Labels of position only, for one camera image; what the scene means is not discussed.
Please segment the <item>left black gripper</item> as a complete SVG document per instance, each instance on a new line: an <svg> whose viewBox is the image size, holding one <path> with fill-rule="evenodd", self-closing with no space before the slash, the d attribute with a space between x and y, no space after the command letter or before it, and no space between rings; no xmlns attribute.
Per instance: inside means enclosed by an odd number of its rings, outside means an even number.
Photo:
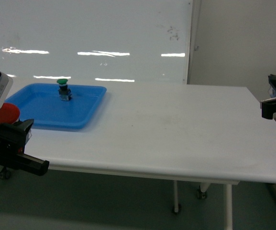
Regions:
<svg viewBox="0 0 276 230"><path fill-rule="evenodd" d="M31 138L34 119L14 124L0 124L0 165L14 170L23 170L38 176L47 173L49 161L24 153L25 145Z"/></svg>

